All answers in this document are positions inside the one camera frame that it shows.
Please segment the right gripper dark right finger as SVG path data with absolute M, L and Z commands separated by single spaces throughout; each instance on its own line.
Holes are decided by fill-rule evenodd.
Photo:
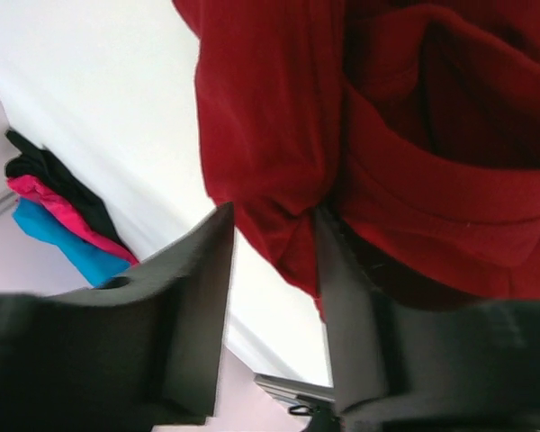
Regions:
M 338 415 L 350 431 L 540 430 L 540 301 L 412 309 L 359 267 L 315 211 Z

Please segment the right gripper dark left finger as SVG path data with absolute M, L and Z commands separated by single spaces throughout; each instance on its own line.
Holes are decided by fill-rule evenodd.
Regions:
M 0 431 L 149 431 L 215 411 L 234 209 L 97 288 L 0 294 Z

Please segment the blue t shirt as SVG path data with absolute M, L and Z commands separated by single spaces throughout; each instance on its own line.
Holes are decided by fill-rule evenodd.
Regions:
M 128 261 L 81 239 L 36 202 L 20 198 L 13 219 L 26 235 L 58 248 L 92 286 L 131 267 Z

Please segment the red t shirt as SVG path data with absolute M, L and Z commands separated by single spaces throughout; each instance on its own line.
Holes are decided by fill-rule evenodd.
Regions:
M 540 1 L 178 1 L 207 194 L 322 297 L 328 204 L 389 295 L 540 300 Z

